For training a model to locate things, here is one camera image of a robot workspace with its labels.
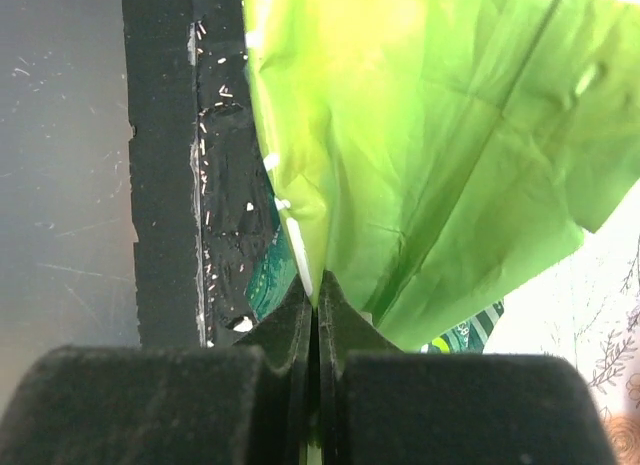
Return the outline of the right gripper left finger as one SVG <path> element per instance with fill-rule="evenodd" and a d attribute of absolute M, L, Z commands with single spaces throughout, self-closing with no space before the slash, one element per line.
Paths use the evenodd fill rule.
<path fill-rule="evenodd" d="M 302 283 L 235 344 L 61 347 L 1 419 L 5 464 L 302 464 L 312 310 Z"/>

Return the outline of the green litter bag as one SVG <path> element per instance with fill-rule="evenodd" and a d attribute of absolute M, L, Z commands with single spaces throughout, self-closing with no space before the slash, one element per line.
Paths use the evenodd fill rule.
<path fill-rule="evenodd" d="M 406 351 L 576 251 L 639 179 L 639 7 L 243 0 L 264 165 L 307 295 Z"/>

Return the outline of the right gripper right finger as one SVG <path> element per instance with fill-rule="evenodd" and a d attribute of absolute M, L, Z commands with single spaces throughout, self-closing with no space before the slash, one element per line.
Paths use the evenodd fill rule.
<path fill-rule="evenodd" d="M 326 273 L 317 305 L 326 464 L 612 464 L 584 380 L 548 355 L 407 353 Z"/>

